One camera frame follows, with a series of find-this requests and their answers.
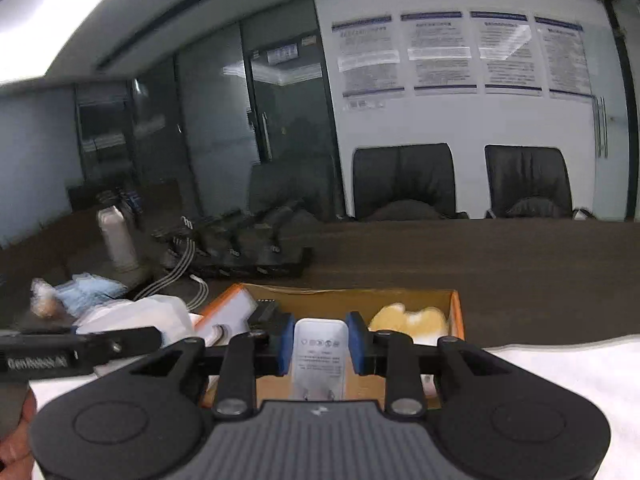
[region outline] finger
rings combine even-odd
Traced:
[[[33,456],[29,455],[4,468],[0,472],[0,480],[31,480],[32,471]]]
[[[21,420],[18,427],[6,439],[0,442],[0,460],[11,464],[29,454],[29,423]]]
[[[33,390],[29,390],[22,405],[22,418],[27,422],[31,422],[37,410],[36,397],[33,395]]]

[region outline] sign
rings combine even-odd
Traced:
[[[318,38],[316,38],[316,35],[307,36],[306,38],[302,38],[302,40],[300,40],[300,45],[301,46],[315,45],[317,41],[318,41]]]
[[[290,59],[296,59],[297,57],[298,46],[295,43],[267,51],[267,63],[269,63],[269,66],[277,65]]]
[[[549,90],[557,94],[591,97],[582,27],[536,16],[536,28],[545,56]]]
[[[524,14],[471,12],[487,93],[542,95],[540,69]]]
[[[400,16],[416,92],[476,92],[471,49],[462,12],[412,12]]]
[[[403,92],[399,82],[400,53],[394,46],[390,15],[333,23],[338,69],[345,98]]]

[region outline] round pad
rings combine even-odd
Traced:
[[[495,480],[592,478],[609,447],[610,429],[588,400],[543,380],[477,378],[447,401],[440,444],[473,476]]]
[[[100,383],[50,402],[35,418],[31,449],[45,471],[68,480],[156,478],[195,450],[200,410],[162,379]]]

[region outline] yellow sponge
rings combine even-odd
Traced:
[[[435,344],[449,332],[447,319],[440,309],[433,306],[419,312],[406,312],[402,303],[383,307],[369,323],[369,330],[394,330],[411,336],[418,344]]]

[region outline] black chair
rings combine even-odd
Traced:
[[[456,212],[456,183],[449,145],[359,148],[353,155],[357,220],[468,218]]]
[[[491,193],[486,218],[575,218],[569,176],[557,148],[533,146],[484,147]]]
[[[257,214],[302,200],[303,209],[321,222],[337,219],[331,158],[314,156],[255,164],[249,180],[248,207]]]

